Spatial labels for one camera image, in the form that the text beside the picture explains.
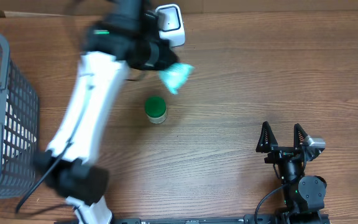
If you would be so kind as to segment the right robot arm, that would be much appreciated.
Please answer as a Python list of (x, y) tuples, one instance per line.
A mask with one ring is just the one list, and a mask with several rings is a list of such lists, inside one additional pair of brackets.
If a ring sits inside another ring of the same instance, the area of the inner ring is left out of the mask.
[(281, 185), (269, 192), (257, 204), (254, 223), (260, 221), (259, 210), (263, 203), (281, 191), (285, 206), (269, 216), (271, 223), (329, 223), (329, 217), (321, 214), (324, 208), (327, 182), (318, 175), (306, 175), (306, 165), (316, 159), (326, 148), (322, 138), (310, 136), (300, 124), (294, 125), (293, 145), (279, 146), (268, 122), (262, 129), (255, 149), (265, 153), (266, 164), (271, 164)]

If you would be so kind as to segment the teal tissue pack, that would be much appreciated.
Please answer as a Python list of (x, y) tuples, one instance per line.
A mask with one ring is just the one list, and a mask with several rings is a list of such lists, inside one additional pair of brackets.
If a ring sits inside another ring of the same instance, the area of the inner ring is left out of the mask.
[(158, 76), (167, 90), (177, 95), (178, 90), (186, 83), (192, 74), (194, 66), (186, 63), (174, 63), (165, 70), (159, 71)]

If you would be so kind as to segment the green lid jar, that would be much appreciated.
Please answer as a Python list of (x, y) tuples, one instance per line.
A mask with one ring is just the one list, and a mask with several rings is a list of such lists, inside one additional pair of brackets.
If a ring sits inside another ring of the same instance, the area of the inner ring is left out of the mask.
[(163, 98), (159, 96), (151, 96), (147, 98), (144, 109), (151, 123), (160, 124), (166, 120), (167, 107)]

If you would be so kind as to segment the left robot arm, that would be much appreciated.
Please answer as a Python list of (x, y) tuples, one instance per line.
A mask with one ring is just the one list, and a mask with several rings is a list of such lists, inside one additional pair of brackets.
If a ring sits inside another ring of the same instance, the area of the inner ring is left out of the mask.
[(104, 194), (109, 172), (96, 166), (110, 110), (130, 70), (160, 71), (178, 62), (159, 35), (160, 16), (148, 1), (119, 1), (92, 24), (81, 44), (76, 83), (63, 121), (35, 155), (40, 181), (71, 206), (79, 223), (112, 223)]

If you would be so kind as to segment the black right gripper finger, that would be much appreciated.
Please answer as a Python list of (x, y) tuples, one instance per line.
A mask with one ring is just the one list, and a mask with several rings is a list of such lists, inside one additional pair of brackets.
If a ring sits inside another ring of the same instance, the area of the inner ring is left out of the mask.
[(294, 142), (293, 146), (295, 148), (300, 148), (301, 143), (305, 140), (308, 134), (304, 131), (299, 123), (294, 125)]
[(264, 121), (262, 124), (261, 134), (256, 152), (259, 153), (270, 153), (278, 149), (278, 142), (273, 134), (273, 131), (267, 121)]

